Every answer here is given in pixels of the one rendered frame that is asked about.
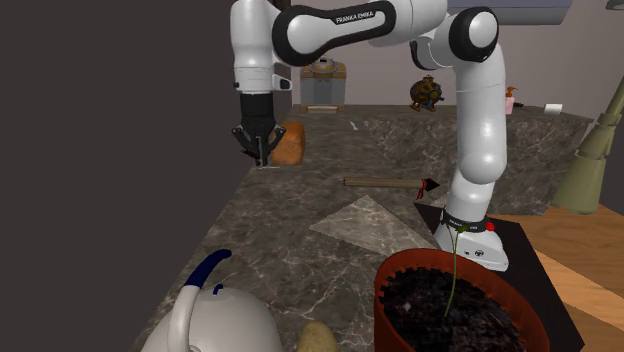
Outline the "dark robot stand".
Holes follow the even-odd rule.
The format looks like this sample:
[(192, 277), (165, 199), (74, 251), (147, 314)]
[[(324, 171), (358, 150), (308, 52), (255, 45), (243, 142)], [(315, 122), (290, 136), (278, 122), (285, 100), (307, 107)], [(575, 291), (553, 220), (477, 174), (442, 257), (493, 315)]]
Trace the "dark robot stand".
[(412, 250), (401, 265), (456, 270), (459, 278), (490, 294), (510, 314), (528, 342), (527, 352), (580, 352), (585, 343), (521, 225), (496, 218), (491, 222), (509, 259), (504, 272), (434, 249)]

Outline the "terracotta pot with green sprout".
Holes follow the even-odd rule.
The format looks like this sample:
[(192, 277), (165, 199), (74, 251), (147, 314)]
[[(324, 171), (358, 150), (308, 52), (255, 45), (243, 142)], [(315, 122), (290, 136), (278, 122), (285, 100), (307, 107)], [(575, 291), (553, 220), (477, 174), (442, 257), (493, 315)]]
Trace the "terracotta pot with green sprout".
[(389, 256), (374, 281), (374, 352), (550, 352), (533, 308), (510, 284), (452, 250)]

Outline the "brown bread loaf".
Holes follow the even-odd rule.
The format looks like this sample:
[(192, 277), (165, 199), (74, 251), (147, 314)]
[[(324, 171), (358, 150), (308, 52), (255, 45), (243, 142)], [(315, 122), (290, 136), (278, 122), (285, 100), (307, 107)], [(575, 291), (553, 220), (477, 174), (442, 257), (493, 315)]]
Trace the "brown bread loaf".
[(271, 162), (275, 166), (300, 165), (306, 146), (304, 125), (300, 121), (287, 121), (282, 127), (286, 132), (272, 151)]

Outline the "grey and tan kitchen appliance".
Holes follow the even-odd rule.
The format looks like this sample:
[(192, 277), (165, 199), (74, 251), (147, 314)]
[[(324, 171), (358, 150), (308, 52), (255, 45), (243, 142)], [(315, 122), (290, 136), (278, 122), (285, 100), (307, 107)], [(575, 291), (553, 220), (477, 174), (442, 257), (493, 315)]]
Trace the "grey and tan kitchen appliance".
[(346, 66), (327, 57), (301, 68), (300, 111), (343, 111), (346, 77)]

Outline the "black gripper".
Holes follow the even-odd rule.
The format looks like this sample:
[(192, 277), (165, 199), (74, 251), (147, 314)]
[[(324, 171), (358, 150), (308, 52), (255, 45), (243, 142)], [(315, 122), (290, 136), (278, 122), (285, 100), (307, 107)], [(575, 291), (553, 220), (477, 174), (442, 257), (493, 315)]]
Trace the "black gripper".
[[(278, 146), (286, 129), (275, 125), (273, 94), (240, 94), (241, 125), (231, 132), (242, 147), (242, 152), (255, 161), (258, 167), (269, 164), (271, 152)], [(263, 147), (258, 138), (267, 138)]]

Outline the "brown round figure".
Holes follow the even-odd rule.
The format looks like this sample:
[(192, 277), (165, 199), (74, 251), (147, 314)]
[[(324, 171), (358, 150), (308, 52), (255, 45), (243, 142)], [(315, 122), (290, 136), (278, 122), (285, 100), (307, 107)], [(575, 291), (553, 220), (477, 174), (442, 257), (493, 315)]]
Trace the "brown round figure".
[(441, 86), (434, 81), (431, 75), (426, 75), (421, 80), (414, 83), (410, 88), (410, 107), (417, 112), (422, 108), (435, 112), (435, 104), (443, 101)]

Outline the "tan potato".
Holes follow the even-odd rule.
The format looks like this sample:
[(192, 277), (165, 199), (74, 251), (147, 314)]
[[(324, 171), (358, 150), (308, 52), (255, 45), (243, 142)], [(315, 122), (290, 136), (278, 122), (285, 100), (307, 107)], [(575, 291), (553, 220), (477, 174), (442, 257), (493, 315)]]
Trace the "tan potato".
[(330, 327), (313, 320), (302, 329), (296, 352), (340, 352), (340, 349)]

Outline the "olive green stepped column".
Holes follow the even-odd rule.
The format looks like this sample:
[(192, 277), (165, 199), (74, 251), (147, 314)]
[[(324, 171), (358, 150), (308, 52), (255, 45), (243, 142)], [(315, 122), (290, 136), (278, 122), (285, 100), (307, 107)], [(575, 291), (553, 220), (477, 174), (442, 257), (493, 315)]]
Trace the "olive green stepped column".
[(570, 213), (592, 214), (598, 209), (606, 168), (616, 128), (624, 108), (624, 77), (621, 79), (606, 111), (601, 113), (574, 153), (551, 202), (553, 208), (566, 208)]

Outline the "wooden stick with black tip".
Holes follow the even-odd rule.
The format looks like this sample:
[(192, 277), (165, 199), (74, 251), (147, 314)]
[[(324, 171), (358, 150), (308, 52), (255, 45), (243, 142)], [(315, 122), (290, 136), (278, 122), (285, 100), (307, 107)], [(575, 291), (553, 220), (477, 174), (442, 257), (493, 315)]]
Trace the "wooden stick with black tip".
[(439, 187), (439, 184), (427, 179), (403, 179), (403, 178), (363, 178), (363, 177), (345, 177), (343, 179), (344, 186), (353, 187), (382, 187), (382, 188), (412, 188), (417, 189), (417, 200), (424, 197), (426, 192)]

